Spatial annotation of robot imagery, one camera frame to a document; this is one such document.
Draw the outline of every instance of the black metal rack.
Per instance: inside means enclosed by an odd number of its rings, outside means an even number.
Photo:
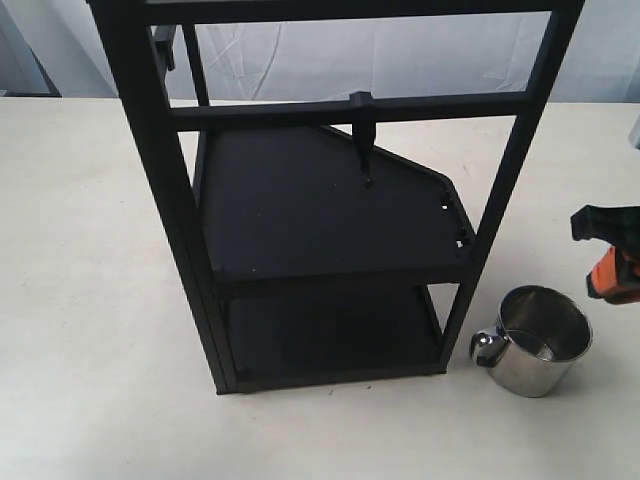
[[[89,3],[218,393],[444,373],[584,0]],[[524,91],[440,97],[212,107],[195,29],[539,11]],[[198,107],[169,104],[176,25]],[[500,115],[516,121],[477,235],[448,178],[374,147],[376,122]],[[199,132],[193,183],[179,131]],[[459,284],[444,331],[435,283]]]

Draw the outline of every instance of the white tabletop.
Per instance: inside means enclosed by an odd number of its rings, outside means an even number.
[[[640,305],[587,298],[606,245],[573,242],[569,217],[640,204],[638,115],[548,107],[447,375],[218,397],[119,102],[0,99],[0,478],[637,478]],[[381,125],[377,143],[449,175],[477,225],[511,123]],[[465,356],[528,283],[595,333],[537,400]]]

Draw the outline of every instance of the cup rim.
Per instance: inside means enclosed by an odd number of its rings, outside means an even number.
[[[538,355],[534,355],[533,353],[531,353],[530,351],[522,348],[518,342],[516,342],[511,335],[509,335],[509,332],[507,331],[507,329],[504,326],[504,322],[502,321],[502,307],[504,305],[505,300],[507,300],[507,298],[509,297],[509,295],[517,292],[518,290],[524,290],[524,289],[536,289],[536,290],[545,290],[548,292],[552,292],[555,295],[558,295],[560,297],[562,297],[563,299],[567,300],[571,306],[576,310],[576,312],[578,312],[580,314],[580,316],[582,317],[582,319],[584,320],[584,324],[586,325],[588,331],[589,331],[589,341],[587,342],[587,345],[582,349],[582,351],[576,355],[575,357],[566,359],[566,360],[551,360],[548,358],[543,358],[543,357],[539,357]],[[586,354],[589,349],[591,348],[591,344],[593,343],[593,328],[591,327],[591,322],[589,321],[589,318],[587,317],[587,315],[582,311],[582,309],[580,307],[578,307],[578,305],[576,304],[576,302],[573,301],[572,298],[568,297],[567,295],[565,295],[562,292],[559,292],[557,290],[554,290],[553,288],[549,288],[549,287],[544,287],[542,285],[521,285],[519,287],[516,287],[512,290],[509,290],[509,292],[507,292],[507,294],[504,296],[504,298],[500,301],[500,305],[498,307],[498,323],[500,324],[500,328],[502,329],[502,333],[503,335],[507,338],[507,340],[509,341],[509,343],[513,346],[515,346],[518,350],[520,350],[521,352],[525,353],[526,355],[533,357],[535,359],[538,359],[542,362],[547,362],[547,363],[571,363],[571,362],[575,362],[576,360],[578,360],[579,358],[582,358],[584,356],[584,354]]]

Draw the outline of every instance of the stainless steel cup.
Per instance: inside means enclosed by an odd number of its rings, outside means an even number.
[[[587,352],[592,335],[570,298],[529,285],[507,294],[495,326],[471,339],[469,356],[510,392],[543,397]]]

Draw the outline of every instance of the white backdrop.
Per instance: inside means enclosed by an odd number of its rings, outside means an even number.
[[[84,0],[0,1],[63,96],[115,95]],[[198,32],[213,98],[317,100],[355,90],[390,97],[521,89],[546,18],[207,25]],[[192,98],[181,37],[175,48],[170,95]],[[640,1],[587,0],[552,99],[640,101]]]

